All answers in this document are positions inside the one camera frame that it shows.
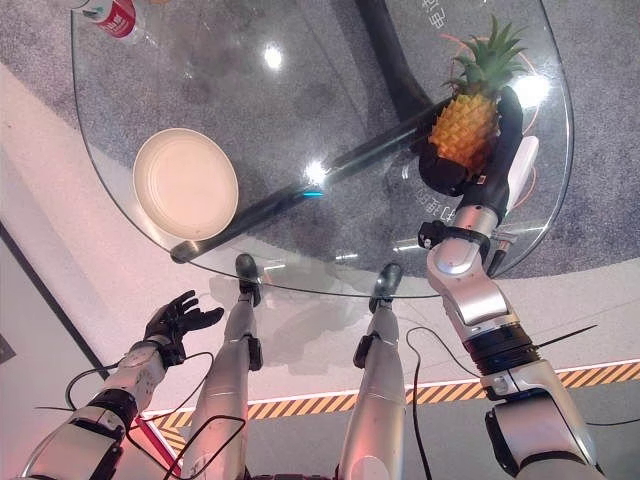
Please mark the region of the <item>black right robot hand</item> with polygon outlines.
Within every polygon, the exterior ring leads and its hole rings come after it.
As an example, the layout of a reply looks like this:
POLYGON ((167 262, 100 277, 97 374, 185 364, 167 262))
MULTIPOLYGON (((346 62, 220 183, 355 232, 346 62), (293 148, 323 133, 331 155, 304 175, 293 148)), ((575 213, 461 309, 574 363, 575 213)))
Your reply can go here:
POLYGON ((432 190, 450 197, 462 196, 459 209, 479 205, 492 210, 501 222, 507 214, 511 193, 508 174, 523 139, 522 108, 510 86, 500 91, 497 111, 499 135, 487 163, 471 180, 467 180, 465 167, 439 156, 436 147, 429 143, 421 148, 418 167, 422 181, 432 190))

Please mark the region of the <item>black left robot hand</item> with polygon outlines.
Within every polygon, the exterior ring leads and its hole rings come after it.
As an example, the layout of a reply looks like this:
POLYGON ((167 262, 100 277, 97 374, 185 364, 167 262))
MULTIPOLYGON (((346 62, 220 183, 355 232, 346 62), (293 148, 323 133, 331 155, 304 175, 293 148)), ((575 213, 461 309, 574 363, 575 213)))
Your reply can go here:
POLYGON ((218 323, 222 307, 203 311, 194 290, 189 290, 160 307, 147 323, 143 340, 158 346, 163 367, 181 365, 186 360, 184 336, 218 323))

